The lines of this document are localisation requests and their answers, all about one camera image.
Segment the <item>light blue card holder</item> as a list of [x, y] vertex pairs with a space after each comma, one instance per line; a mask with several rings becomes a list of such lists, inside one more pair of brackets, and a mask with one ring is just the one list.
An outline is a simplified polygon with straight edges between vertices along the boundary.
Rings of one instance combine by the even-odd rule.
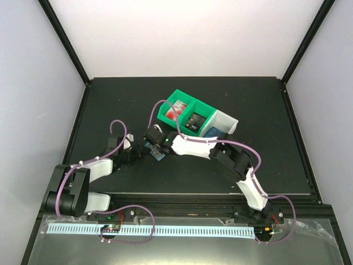
[[165, 154], [161, 153], [157, 146], [146, 143], [144, 147], [149, 151], [149, 153], [157, 160], [160, 161], [165, 157]]

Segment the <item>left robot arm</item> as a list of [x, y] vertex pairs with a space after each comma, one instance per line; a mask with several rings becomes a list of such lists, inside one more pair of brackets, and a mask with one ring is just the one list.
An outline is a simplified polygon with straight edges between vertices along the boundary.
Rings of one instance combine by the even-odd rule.
[[91, 182], [101, 177], [126, 169], [144, 156], [144, 148], [128, 134], [125, 139], [111, 135], [103, 154], [108, 157], [97, 157], [86, 163], [76, 165], [57, 165], [52, 173], [47, 190], [41, 203], [41, 211], [56, 214], [56, 201], [60, 215], [80, 217], [83, 214], [96, 212], [105, 220], [117, 217], [119, 208], [110, 201], [111, 196], [89, 191]]

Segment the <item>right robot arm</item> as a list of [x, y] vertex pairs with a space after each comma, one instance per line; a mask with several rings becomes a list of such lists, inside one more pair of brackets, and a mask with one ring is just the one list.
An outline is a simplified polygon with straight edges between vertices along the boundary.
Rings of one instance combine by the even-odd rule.
[[250, 155], [246, 152], [251, 148], [234, 141], [230, 134], [196, 137], [177, 131], [164, 133], [156, 126], [150, 126], [143, 138], [163, 153], [195, 156], [219, 162], [225, 169], [225, 175], [237, 184], [245, 196], [249, 207], [245, 217], [257, 223], [264, 222], [270, 217], [269, 196], [255, 176], [258, 166], [251, 165]]

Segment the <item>red and white cards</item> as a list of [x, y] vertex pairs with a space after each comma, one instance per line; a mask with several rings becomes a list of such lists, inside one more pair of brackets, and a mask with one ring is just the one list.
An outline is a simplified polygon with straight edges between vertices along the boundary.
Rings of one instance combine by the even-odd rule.
[[177, 100], [172, 107], [166, 112], [165, 116], [173, 121], [176, 121], [177, 117], [186, 109], [188, 105], [180, 100]]

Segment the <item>blue cards stack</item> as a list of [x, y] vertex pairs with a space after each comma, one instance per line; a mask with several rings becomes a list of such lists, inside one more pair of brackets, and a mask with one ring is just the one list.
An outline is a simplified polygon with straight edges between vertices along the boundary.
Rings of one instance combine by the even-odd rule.
[[204, 135], [204, 137], [219, 137], [223, 134], [223, 131], [216, 127], [211, 127]]

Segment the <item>green plastic bin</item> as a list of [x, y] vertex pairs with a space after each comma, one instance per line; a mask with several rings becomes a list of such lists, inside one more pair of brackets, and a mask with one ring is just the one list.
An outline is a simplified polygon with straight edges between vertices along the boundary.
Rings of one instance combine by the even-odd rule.
[[[199, 136], [201, 129], [205, 125], [207, 119], [210, 118], [210, 116], [216, 111], [216, 109], [214, 107], [202, 102], [201, 100], [196, 99], [196, 98], [186, 94], [185, 92], [183, 92], [179, 89], [176, 89], [167, 98], [167, 101], [169, 101], [172, 104], [174, 104], [177, 100], [180, 100], [188, 105], [186, 107], [186, 109], [178, 117], [180, 131], [186, 135]], [[168, 124], [169, 126], [176, 129], [177, 128], [176, 121], [170, 120], [165, 116], [166, 112], [169, 110], [170, 107], [171, 106], [168, 103], [164, 102], [159, 107], [157, 118], [160, 121], [162, 121], [162, 122], [164, 122], [164, 123]], [[192, 113], [198, 113], [199, 115], [206, 118], [206, 121], [204, 122], [203, 126], [201, 127], [201, 129], [199, 130], [199, 132], [197, 134], [190, 131], [189, 129], [187, 129], [185, 127], [185, 124], [186, 124], [187, 120], [190, 118], [190, 116], [192, 115]]]

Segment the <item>white plastic bin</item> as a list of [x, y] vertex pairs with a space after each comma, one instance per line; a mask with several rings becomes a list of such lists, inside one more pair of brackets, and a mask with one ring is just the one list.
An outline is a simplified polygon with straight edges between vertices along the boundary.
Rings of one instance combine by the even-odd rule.
[[207, 119], [205, 125], [201, 129], [199, 137], [204, 137], [205, 133], [211, 128], [216, 127], [223, 133], [232, 135], [237, 127], [238, 120], [228, 114], [216, 109], [216, 111]]

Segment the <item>clear plastic sheet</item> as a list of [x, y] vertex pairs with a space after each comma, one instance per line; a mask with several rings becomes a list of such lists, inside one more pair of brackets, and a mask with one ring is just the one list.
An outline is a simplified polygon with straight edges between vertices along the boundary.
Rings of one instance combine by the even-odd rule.
[[[29, 264], [350, 264], [328, 219], [285, 220], [270, 242], [224, 237], [163, 237], [47, 234], [49, 224], [115, 224], [46, 216]], [[240, 226], [232, 220], [144, 218], [123, 225]]]

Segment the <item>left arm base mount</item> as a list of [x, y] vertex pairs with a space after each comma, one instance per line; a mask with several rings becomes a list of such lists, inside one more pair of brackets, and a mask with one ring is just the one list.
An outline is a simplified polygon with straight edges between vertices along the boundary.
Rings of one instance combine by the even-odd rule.
[[135, 217], [137, 206], [126, 205], [116, 209], [109, 208], [104, 213], [89, 213], [87, 220], [107, 221], [107, 222], [129, 222]]

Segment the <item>black aluminium frame rail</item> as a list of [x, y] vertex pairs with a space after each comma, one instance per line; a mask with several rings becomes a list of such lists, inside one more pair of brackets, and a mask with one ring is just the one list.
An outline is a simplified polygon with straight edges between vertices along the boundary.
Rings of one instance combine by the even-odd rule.
[[[221, 217], [233, 218], [233, 206], [235, 204], [247, 204], [245, 196], [240, 194], [162, 194], [162, 193], [111, 193], [109, 208], [119, 208], [126, 205], [135, 205], [135, 215], [142, 216], [153, 214], [159, 217]], [[296, 195], [285, 199], [280, 196], [277, 199], [269, 199], [270, 204], [278, 205], [284, 218], [328, 218], [334, 216], [332, 206], [319, 204], [312, 196]], [[56, 215], [59, 214], [58, 200], [56, 201]]]

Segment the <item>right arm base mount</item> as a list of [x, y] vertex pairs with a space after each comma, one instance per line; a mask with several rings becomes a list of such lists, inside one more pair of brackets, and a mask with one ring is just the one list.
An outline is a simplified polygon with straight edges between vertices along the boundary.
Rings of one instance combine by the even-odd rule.
[[282, 210], [278, 205], [267, 205], [263, 210], [255, 210], [247, 204], [235, 204], [233, 206], [234, 222], [243, 224], [273, 224], [276, 220], [284, 223], [283, 217], [279, 216]]

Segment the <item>left rear frame post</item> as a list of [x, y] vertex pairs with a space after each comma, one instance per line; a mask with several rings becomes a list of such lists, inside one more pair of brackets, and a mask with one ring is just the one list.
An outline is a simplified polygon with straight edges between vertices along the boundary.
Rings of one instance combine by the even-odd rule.
[[67, 55], [69, 56], [71, 62], [73, 63], [81, 80], [83, 81], [83, 83], [85, 85], [87, 85], [90, 82], [90, 79], [89, 79], [73, 45], [71, 44], [69, 37], [67, 36], [53, 6], [51, 5], [50, 1], [48, 1], [48, 0], [38, 0], [38, 3], [41, 6], [42, 10], [44, 11], [44, 13], [45, 13], [47, 19], [49, 20], [56, 35], [58, 36], [61, 44], [63, 45]]

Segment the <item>frame post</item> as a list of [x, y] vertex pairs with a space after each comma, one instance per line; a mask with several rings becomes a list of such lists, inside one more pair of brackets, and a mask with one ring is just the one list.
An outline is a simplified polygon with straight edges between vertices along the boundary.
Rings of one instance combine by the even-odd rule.
[[45, 13], [47, 19], [49, 20], [56, 35], [58, 36], [61, 44], [63, 45], [67, 55], [69, 56], [71, 62], [73, 63], [81, 80], [83, 81], [83, 83], [85, 85], [87, 85], [90, 82], [90, 79], [89, 79], [73, 45], [71, 44], [69, 37], [67, 36], [53, 6], [51, 5], [50, 1], [48, 1], [48, 0], [38, 0], [38, 3], [41, 6], [42, 10], [44, 11], [44, 13]]
[[306, 31], [298, 49], [296, 50], [289, 66], [287, 67], [287, 69], [281, 79], [281, 82], [284, 85], [288, 84], [290, 78], [292, 77], [293, 73], [295, 72], [302, 57], [304, 56], [307, 49], [309, 48], [311, 42], [313, 41], [314, 37], [316, 36], [318, 30], [320, 29], [321, 25], [323, 24], [325, 18], [327, 17], [327, 15], [330, 12], [334, 3], [335, 3], [335, 0], [324, 0], [322, 2], [320, 8], [318, 9], [313, 21], [311, 22], [308, 30]]

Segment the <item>right rear frame post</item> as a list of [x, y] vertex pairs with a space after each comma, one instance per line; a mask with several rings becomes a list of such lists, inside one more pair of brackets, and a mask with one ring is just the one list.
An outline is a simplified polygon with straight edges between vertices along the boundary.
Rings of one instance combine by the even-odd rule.
[[324, 0], [322, 2], [320, 8], [318, 9], [313, 21], [311, 22], [308, 30], [306, 31], [298, 49], [296, 50], [289, 66], [287, 67], [287, 69], [281, 79], [281, 82], [284, 85], [288, 84], [290, 78], [292, 77], [293, 73], [295, 72], [302, 57], [304, 56], [307, 49], [309, 48], [311, 42], [313, 41], [314, 37], [316, 36], [318, 30], [320, 29], [321, 25], [323, 24], [325, 18], [327, 17], [327, 15], [330, 12], [334, 3], [335, 3], [335, 0]]

